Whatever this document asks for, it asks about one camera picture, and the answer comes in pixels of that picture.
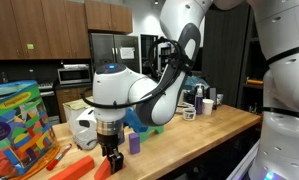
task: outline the refrigerator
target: refrigerator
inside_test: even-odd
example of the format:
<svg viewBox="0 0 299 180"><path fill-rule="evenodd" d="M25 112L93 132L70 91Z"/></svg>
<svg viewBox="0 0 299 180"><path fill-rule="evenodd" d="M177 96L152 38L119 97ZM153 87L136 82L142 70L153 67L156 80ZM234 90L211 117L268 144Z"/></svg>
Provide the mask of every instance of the refrigerator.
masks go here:
<svg viewBox="0 0 299 180"><path fill-rule="evenodd" d="M119 63L140 73L137 36L90 33L89 38L94 70L104 64Z"/></svg>

